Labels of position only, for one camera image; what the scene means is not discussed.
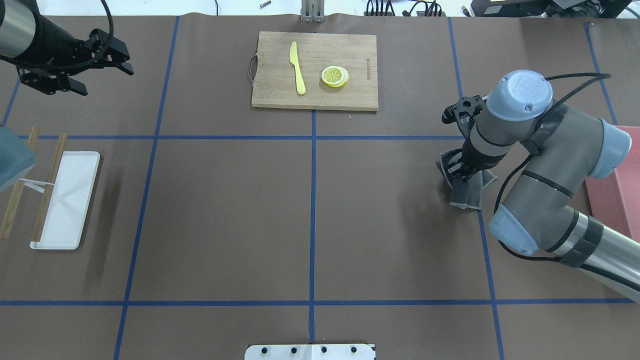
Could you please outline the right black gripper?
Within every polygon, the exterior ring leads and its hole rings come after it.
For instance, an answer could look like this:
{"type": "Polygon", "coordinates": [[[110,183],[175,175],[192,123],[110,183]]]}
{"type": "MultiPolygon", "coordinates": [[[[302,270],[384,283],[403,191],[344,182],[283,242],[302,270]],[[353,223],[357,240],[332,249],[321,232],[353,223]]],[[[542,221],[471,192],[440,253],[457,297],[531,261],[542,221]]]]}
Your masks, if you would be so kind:
{"type": "Polygon", "coordinates": [[[468,182],[479,171],[481,153],[472,148],[455,148],[446,152],[446,180],[468,182]]]}

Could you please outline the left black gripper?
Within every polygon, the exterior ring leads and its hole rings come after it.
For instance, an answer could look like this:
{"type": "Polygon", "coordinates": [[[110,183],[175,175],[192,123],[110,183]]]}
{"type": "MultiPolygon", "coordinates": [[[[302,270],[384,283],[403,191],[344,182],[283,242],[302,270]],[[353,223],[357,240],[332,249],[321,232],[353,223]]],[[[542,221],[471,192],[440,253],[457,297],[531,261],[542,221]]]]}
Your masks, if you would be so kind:
{"type": "Polygon", "coordinates": [[[73,92],[87,96],[84,83],[73,76],[90,69],[115,68],[133,76],[130,52],[114,30],[94,29],[89,39],[74,38],[64,30],[49,34],[36,29],[17,32],[17,73],[21,84],[45,95],[73,92]]]}

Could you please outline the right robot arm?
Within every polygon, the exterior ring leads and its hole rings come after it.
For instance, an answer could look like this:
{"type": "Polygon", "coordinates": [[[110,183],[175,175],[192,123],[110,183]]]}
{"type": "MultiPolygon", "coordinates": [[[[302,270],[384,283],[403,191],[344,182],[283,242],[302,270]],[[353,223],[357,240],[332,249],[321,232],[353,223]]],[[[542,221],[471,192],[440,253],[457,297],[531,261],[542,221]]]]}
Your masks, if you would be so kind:
{"type": "Polygon", "coordinates": [[[449,203],[479,210],[492,169],[515,144],[528,155],[504,180],[489,232],[510,255],[585,272],[610,289],[639,301],[639,244],[570,205],[587,178],[608,177],[626,159],[633,139],[606,120],[579,111],[567,100],[608,73],[586,77],[554,98],[551,77],[520,69],[503,75],[485,96],[462,96],[442,113],[455,123],[462,146],[443,152],[439,168],[451,188],[449,203]]]}

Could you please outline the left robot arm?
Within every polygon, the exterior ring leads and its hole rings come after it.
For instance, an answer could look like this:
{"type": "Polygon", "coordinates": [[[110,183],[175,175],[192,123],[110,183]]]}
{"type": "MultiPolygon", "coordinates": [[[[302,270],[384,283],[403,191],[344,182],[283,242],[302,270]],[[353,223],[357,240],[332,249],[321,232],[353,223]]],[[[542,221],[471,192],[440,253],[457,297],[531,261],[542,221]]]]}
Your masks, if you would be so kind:
{"type": "Polygon", "coordinates": [[[35,0],[3,0],[0,5],[1,59],[16,67],[19,82],[42,94],[88,94],[75,76],[90,69],[115,68],[134,75],[127,45],[115,36],[114,17],[103,0],[108,30],[93,29],[78,39],[41,14],[35,0]]]}

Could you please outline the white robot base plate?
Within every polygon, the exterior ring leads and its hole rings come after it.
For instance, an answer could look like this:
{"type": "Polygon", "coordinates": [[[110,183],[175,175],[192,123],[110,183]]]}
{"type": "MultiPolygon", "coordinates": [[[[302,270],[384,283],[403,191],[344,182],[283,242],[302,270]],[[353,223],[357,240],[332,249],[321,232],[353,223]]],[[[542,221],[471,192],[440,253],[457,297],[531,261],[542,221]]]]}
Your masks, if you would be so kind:
{"type": "Polygon", "coordinates": [[[374,344],[255,344],[245,360],[376,360],[374,344]]]}

